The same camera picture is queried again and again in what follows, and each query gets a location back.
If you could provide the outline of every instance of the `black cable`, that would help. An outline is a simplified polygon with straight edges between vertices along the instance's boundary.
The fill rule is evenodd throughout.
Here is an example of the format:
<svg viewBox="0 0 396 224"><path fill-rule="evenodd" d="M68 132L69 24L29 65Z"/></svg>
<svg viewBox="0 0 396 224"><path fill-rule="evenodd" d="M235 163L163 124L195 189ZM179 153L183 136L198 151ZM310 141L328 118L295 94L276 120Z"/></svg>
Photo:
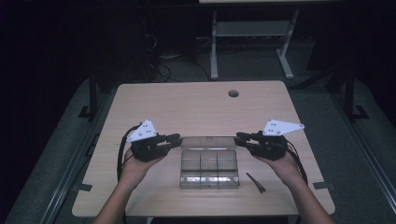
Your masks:
<svg viewBox="0 0 396 224"><path fill-rule="evenodd" d="M296 153L296 152L293 152L293 151L291 151L290 149L286 149L286 151L287 152L289 152L289 154L294 158L294 160L297 162L297 166L298 166L298 169L300 170L300 174L301 174L301 177L303 178L303 180L304 180L304 182L306 183L306 184L308 184L308 178L307 178L307 176L306 176L306 172L305 172L305 169L304 169L304 167L303 167L303 164L301 163L301 161L300 161L300 157L298 156L298 154Z"/></svg>
<svg viewBox="0 0 396 224"><path fill-rule="evenodd" d="M294 152L297 154L297 156L299 156L298 153L297 153L297 149L296 149L296 147L294 146L294 144L293 144L292 142L288 141L288 140L286 140L286 141L291 145L291 147L293 148L293 150L294 150Z"/></svg>
<svg viewBox="0 0 396 224"><path fill-rule="evenodd" d="M245 50L248 50L249 48L249 43L245 42L243 43L243 41L241 41L240 38L238 38L238 40L236 41L229 41L228 43L226 42L225 44L228 44L228 46L226 46L226 49L221 49L221 47L224 47L222 45L218 46L218 49L216 50L216 52L218 54L236 54Z"/></svg>
<svg viewBox="0 0 396 224"><path fill-rule="evenodd" d="M198 62L196 62L195 60L181 59L181 61L182 61L182 62L189 62L189 63L194 63L194 64L196 64L197 66L199 66L199 67L204 71L204 73L205 73L205 75L206 75L208 81L212 81L210 75L206 72L206 69L205 69L202 65L200 65Z"/></svg>
<svg viewBox="0 0 396 224"><path fill-rule="evenodd" d="M119 149L119 156L118 156L118 160L117 160L117 181L120 181L120 177L121 177L121 171L122 171L122 156L123 156L123 150L125 149L125 144L126 144L126 139L128 137L128 134L133 131L136 130L137 128L140 127L142 123L140 123L137 126L132 127L131 129L129 129L125 135L122 137L121 143L120 143L120 149ZM127 220L126 220L126 214L125 211L122 214L122 223L126 224Z"/></svg>
<svg viewBox="0 0 396 224"><path fill-rule="evenodd" d="M171 69L168 67L168 66L165 66L165 65L163 65L163 64L161 64L161 63L159 63L158 64L159 66L162 66L162 67L164 67L167 71L168 71L168 76L166 77L166 76L163 76L163 73L160 71L160 69L157 69L157 73L160 75L160 82L162 82L162 83L164 83L164 82L167 82L170 78L171 78L171 75L172 75L172 71L171 71Z"/></svg>
<svg viewBox="0 0 396 224"><path fill-rule="evenodd" d="M201 50L207 50L208 51L209 47L211 47L211 46L212 46L211 38L208 38L208 40L204 44L195 47L195 53L200 53Z"/></svg>
<svg viewBox="0 0 396 224"><path fill-rule="evenodd" d="M131 159L132 157L133 157L134 155L132 155L132 156L130 156L130 157L128 157L128 159L126 159L123 163L122 163L122 165L121 166L123 166L124 164L125 164L125 162L127 162L129 159Z"/></svg>

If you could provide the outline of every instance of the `dark wall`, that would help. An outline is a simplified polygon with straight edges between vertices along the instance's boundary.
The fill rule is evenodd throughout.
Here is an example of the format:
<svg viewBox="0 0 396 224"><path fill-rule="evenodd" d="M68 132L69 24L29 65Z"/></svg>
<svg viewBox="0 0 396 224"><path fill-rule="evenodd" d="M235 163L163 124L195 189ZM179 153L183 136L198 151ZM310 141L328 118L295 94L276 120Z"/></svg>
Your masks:
<svg viewBox="0 0 396 224"><path fill-rule="evenodd" d="M357 79L396 126L396 2L345 1L335 8L319 34L310 69L323 70L347 62Z"/></svg>
<svg viewBox="0 0 396 224"><path fill-rule="evenodd" d="M14 204L69 100L87 78L78 17L64 1L2 1L1 216Z"/></svg>
<svg viewBox="0 0 396 224"><path fill-rule="evenodd" d="M78 0L0 6L2 222L90 74L109 91L147 82L153 73L136 13L96 10L96 3Z"/></svg>

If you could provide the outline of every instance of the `clear plastic tray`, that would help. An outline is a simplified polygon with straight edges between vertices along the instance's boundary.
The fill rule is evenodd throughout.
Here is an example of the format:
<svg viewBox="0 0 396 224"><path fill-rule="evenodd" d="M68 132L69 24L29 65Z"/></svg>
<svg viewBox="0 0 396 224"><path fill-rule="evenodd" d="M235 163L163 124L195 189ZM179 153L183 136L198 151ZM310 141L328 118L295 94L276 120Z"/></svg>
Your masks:
<svg viewBox="0 0 396 224"><path fill-rule="evenodd" d="M185 140L182 144L180 169L182 189L239 187L236 145L232 138L202 137Z"/></svg>

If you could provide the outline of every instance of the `metal stand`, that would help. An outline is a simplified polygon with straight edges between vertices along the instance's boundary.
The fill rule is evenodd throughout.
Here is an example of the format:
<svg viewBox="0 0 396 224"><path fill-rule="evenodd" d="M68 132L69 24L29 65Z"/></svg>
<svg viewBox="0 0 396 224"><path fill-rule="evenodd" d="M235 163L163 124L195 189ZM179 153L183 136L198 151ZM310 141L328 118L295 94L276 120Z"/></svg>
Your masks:
<svg viewBox="0 0 396 224"><path fill-rule="evenodd" d="M90 106L83 106L79 112L79 118L89 118L89 122L93 120L97 112L96 83L94 81L94 73L91 72L88 78L90 85Z"/></svg>
<svg viewBox="0 0 396 224"><path fill-rule="evenodd" d="M210 52L210 75L212 80L219 78L218 59L216 55L217 36L285 36L285 43L277 49L277 57L282 65L287 79L293 79L286 51L288 50L291 36L299 10L294 10L289 21L217 21L217 12L213 12L212 22L212 50Z"/></svg>
<svg viewBox="0 0 396 224"><path fill-rule="evenodd" d="M355 71L352 65L345 66L343 63L337 63L330 68L326 69L325 71L307 79L306 81L293 86L289 87L290 90L301 90L309 85L315 83L316 81L332 75L332 78L327 83L327 90L331 93L338 92L341 87L345 84L345 101L344 101L344 110L346 115L352 120L355 119L368 119L369 116L364 111L361 105L356 105L359 113L354 114L353 111L353 94L354 94L354 87L355 87Z"/></svg>

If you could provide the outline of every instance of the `metal frame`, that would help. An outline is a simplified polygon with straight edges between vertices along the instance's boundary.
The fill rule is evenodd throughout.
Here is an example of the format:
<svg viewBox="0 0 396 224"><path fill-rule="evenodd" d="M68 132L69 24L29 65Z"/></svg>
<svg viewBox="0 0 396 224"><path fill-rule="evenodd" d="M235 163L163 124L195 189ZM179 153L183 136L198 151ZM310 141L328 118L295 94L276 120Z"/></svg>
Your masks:
<svg viewBox="0 0 396 224"><path fill-rule="evenodd" d="M280 49L276 50L277 57L282 65L283 72L287 79L293 79L286 52L291 41L295 23L299 14L299 9L295 9L289 21L217 21L217 11L213 12L212 22L212 50L210 52L210 77L212 80L219 78L218 58L216 54L217 36L267 36L283 35L285 42Z"/></svg>
<svg viewBox="0 0 396 224"><path fill-rule="evenodd" d="M387 174L385 173L381 164L376 158L373 152L375 149L371 148L370 145L366 142L364 136L362 135L359 128L356 126L355 122L353 122L353 120L350 120L350 116L344 113L342 109L342 104L343 104L342 100L339 97L336 97L334 94L332 95L332 100L334 101L335 104L339 105L337 106L337 108L341 117L343 118L345 124L352 132L356 141L358 142L361 148L361 152L363 153L378 186L381 188L391 209L396 214L396 188L392 185Z"/></svg>

